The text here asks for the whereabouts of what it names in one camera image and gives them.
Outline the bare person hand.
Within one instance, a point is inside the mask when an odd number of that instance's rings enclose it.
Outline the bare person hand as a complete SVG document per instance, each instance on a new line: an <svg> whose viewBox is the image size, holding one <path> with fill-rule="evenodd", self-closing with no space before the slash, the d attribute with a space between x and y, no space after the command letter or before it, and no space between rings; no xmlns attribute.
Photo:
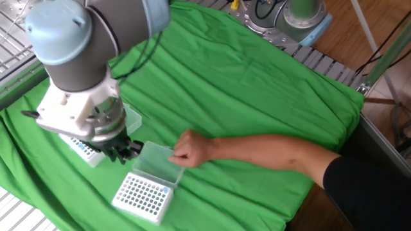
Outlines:
<svg viewBox="0 0 411 231"><path fill-rule="evenodd" d="M194 168L211 160L215 143L194 130L186 130L178 139L168 160L178 166Z"/></svg>

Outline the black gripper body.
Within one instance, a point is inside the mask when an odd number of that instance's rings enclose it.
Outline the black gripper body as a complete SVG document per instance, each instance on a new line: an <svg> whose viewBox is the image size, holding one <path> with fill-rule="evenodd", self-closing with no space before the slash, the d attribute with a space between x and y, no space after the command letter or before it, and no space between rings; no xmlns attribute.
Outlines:
<svg viewBox="0 0 411 231"><path fill-rule="evenodd" d="M130 137L126 133L119 133L112 139L93 142L93 148L105 154L115 150L122 151L128 148Z"/></svg>

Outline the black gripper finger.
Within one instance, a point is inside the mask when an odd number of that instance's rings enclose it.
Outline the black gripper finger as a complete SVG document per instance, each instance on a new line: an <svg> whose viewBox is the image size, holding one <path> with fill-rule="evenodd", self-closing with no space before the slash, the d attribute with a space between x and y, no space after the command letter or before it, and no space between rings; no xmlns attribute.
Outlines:
<svg viewBox="0 0 411 231"><path fill-rule="evenodd" d="M141 153L144 143L141 141L127 141L127 144L128 144L128 147L127 147L125 158L126 159L137 158Z"/></svg>
<svg viewBox="0 0 411 231"><path fill-rule="evenodd" d="M126 162L124 157L117 150L108 150L107 156L111 160L111 162L115 162L115 161L119 160L121 165L124 165L125 162Z"/></svg>

